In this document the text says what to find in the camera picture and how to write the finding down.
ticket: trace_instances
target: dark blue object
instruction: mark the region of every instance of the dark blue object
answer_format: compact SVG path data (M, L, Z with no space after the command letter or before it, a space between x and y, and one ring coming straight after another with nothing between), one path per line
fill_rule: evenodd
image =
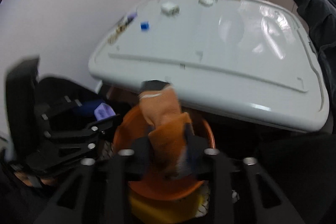
M79 107L73 108L72 111L79 116L91 117L95 115L95 109L99 107L101 103L105 103L104 100L93 100L88 102L83 102Z
M149 29L149 23L148 23L148 21L146 21L146 22L141 22L141 23L140 23L140 27L141 27L141 30L143 30L143 31L147 31L147 30Z

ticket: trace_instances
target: orange cloth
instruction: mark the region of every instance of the orange cloth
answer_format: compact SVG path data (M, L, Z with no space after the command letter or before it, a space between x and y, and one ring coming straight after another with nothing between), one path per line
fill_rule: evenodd
M145 91L140 95L140 109L147 123L155 129L148 134L154 149L154 164L168 177L177 176L176 164L186 147L184 128L191 123L171 85L162 90Z

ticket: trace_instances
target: black mount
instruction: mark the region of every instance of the black mount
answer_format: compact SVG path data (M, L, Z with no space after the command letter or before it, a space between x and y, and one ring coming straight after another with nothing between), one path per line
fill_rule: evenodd
M55 176L78 165L81 159L97 158L99 140L112 141L122 117L115 115L93 122L80 131L44 132L36 152L26 157L30 170L38 176Z
M197 136L187 136L189 160L198 180L209 180L211 185L209 212L204 218L206 224L233 224L231 173L245 172L251 189L257 224L304 224L304 221L282 193L278 185L258 164L255 158L246 158L242 168L237 168L219 150L208 148L207 140ZM67 181L58 189L47 208L34 224L83 224L88 188L96 183L91 180L95 172L105 174L106 191L95 200L104 201L104 223L131 224L132 216L128 201L128 181L139 181L149 165L150 142L147 137L134 141L131 149L121 150L112 159L95 164L93 159L83 159ZM60 205L62 196L71 191L73 182L81 178L76 198L71 208ZM262 179L273 191L279 204L265 208L258 180Z

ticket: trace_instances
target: blue cube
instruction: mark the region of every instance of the blue cube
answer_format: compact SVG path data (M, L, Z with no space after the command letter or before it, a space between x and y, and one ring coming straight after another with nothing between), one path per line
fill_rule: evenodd
M143 31L147 31L147 30L149 29L149 23L148 23L148 21L146 21L146 22L141 22L141 23L140 23L140 27L141 27L141 30L143 30Z

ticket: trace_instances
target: orange bowl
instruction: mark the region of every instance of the orange bowl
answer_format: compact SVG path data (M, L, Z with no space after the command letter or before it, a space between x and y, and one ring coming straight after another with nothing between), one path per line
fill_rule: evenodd
M202 120L204 129L209 139L209 147L215 148L215 140L209 124ZM124 121L117 128L113 146L115 153L121 149L128 149L132 142L144 137L148 132L148 124L145 121L139 106L133 107L124 117ZM154 200L178 200L185 198L203 184L189 175L178 180L167 180L162 174L156 172L151 166L141 181L129 182L130 188L137 194Z

